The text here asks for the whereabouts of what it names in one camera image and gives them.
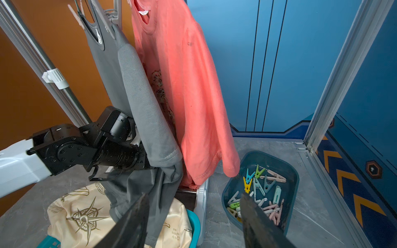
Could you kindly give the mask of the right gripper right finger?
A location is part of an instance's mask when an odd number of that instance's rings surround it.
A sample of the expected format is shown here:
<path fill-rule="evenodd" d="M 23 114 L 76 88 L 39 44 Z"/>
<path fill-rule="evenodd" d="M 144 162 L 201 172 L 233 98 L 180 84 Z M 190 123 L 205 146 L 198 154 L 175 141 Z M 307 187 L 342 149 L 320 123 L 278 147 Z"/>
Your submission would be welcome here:
<path fill-rule="evenodd" d="M 241 196 L 240 206 L 246 248 L 294 247 L 247 193 Z"/>

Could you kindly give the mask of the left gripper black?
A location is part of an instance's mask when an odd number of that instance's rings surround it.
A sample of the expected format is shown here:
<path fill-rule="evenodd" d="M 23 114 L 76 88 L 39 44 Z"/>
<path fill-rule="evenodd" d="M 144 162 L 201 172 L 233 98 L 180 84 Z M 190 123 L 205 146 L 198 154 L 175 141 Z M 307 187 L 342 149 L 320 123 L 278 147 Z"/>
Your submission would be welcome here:
<path fill-rule="evenodd" d="M 150 163 L 148 161 L 147 153 L 145 151 L 143 144 L 140 144 L 138 147 L 138 159 L 137 159 L 133 169 L 134 170 L 153 169 L 153 167 L 150 165 Z"/>

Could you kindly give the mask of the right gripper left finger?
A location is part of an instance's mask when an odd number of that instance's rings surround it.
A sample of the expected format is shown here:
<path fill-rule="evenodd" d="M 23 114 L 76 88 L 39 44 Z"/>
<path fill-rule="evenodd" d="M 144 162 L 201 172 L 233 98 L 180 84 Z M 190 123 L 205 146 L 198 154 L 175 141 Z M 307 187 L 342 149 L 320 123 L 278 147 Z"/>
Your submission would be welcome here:
<path fill-rule="evenodd" d="M 147 236 L 149 199 L 143 194 L 95 248 L 142 248 Z"/>

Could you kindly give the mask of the grey garment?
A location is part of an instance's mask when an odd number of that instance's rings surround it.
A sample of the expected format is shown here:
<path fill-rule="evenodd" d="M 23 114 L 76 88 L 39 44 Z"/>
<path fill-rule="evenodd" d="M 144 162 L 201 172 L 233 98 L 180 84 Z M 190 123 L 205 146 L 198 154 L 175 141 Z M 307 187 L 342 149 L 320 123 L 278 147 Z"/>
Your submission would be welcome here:
<path fill-rule="evenodd" d="M 124 172 L 105 181 L 110 215 L 119 221 L 142 194 L 149 197 L 145 244 L 154 247 L 183 177 L 183 156 L 160 108 L 135 48 L 122 30 L 112 24 L 108 33 L 98 18 L 87 21 L 87 42 L 114 107 L 133 117 L 153 169 Z"/>

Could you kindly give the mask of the beige patterned cloth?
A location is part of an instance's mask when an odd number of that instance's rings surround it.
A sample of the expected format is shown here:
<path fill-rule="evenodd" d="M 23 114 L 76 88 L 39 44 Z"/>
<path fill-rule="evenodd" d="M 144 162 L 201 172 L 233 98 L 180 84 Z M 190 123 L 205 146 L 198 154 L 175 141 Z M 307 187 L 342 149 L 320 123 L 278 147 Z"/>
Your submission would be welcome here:
<path fill-rule="evenodd" d="M 48 235 L 62 248 L 93 248 L 113 228 L 110 201 L 94 183 L 55 200 L 48 208 Z M 157 248 L 188 248 L 193 238 L 186 207 L 174 199 L 156 241 Z"/>

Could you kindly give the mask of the red t-shirt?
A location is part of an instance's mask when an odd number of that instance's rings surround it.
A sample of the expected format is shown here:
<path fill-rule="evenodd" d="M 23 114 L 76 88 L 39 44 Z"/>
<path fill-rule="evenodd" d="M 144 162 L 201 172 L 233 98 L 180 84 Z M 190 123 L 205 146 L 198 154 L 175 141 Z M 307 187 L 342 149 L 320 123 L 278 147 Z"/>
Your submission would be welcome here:
<path fill-rule="evenodd" d="M 197 189 L 219 163 L 240 170 L 215 64 L 184 1 L 129 1 L 135 49 L 181 148 L 182 185 Z"/>

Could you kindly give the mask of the white wire hanger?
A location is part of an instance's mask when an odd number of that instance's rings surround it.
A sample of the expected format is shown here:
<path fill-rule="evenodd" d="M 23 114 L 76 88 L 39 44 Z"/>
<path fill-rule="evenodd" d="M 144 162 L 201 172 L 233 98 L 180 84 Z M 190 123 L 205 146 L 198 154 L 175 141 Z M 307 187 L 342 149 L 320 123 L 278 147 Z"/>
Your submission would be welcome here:
<path fill-rule="evenodd" d="M 99 4 L 99 1 L 75 1 L 78 11 L 84 16 L 85 10 L 88 10 L 92 20 L 100 19 L 106 31 L 110 34 L 111 25 L 117 25 L 120 29 L 123 28 L 123 19 L 122 19 L 122 1 L 113 1 L 113 8 L 111 9 L 103 9 Z"/>

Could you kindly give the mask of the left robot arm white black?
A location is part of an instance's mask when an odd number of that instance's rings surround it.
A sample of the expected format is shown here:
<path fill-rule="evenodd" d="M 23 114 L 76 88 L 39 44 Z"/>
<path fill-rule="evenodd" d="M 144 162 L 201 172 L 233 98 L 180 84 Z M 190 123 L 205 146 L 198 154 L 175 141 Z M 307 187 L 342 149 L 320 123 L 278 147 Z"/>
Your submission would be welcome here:
<path fill-rule="evenodd" d="M 133 117 L 108 106 L 96 122 L 54 126 L 1 150 L 1 197 L 56 176 L 75 165 L 89 181 L 111 181 L 124 172 L 152 169 Z"/>

